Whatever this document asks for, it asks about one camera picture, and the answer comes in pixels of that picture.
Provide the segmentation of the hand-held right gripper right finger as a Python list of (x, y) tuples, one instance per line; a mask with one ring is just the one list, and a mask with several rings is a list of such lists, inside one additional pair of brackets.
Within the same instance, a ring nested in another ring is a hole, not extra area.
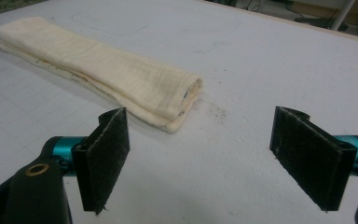
[(358, 135), (331, 135), (292, 108), (275, 108), (269, 149), (323, 211), (338, 210), (358, 175)]

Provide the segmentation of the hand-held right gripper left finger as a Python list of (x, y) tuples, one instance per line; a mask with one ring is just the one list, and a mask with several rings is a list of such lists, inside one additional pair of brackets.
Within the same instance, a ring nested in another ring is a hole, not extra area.
[(113, 109), (98, 117), (89, 136), (63, 136), (53, 156), (63, 159), (68, 175), (75, 175), (85, 211), (99, 215), (117, 183), (131, 150), (127, 109)]

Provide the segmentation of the cream cloth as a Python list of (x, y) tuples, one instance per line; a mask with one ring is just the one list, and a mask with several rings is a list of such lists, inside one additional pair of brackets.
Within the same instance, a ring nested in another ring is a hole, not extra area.
[(201, 77), (77, 35), (40, 17), (0, 25), (0, 49), (71, 78), (174, 133), (202, 89)]

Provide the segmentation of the white grid mat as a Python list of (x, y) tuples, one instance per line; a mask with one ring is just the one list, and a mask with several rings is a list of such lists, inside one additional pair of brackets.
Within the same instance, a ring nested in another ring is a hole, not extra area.
[[(76, 224), (354, 224), (358, 178), (322, 211), (269, 148), (277, 106), (358, 134), (358, 42), (202, 0), (48, 0), (0, 14), (62, 28), (201, 76), (176, 133), (130, 118), (131, 151), (100, 215), (64, 181)], [(87, 135), (113, 104), (0, 50), (0, 184), (57, 135)]]

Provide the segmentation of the white metal stand leg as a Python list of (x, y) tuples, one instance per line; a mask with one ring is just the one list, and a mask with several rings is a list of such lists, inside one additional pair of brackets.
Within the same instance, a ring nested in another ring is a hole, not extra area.
[(350, 10), (351, 10), (353, 4), (355, 3), (355, 1), (356, 0), (342, 0), (342, 6), (339, 9), (339, 13), (333, 19), (332, 24), (330, 26), (330, 29), (332, 31), (337, 31), (338, 30), (339, 26), (341, 25), (342, 22), (344, 22), (346, 16), (350, 12)]

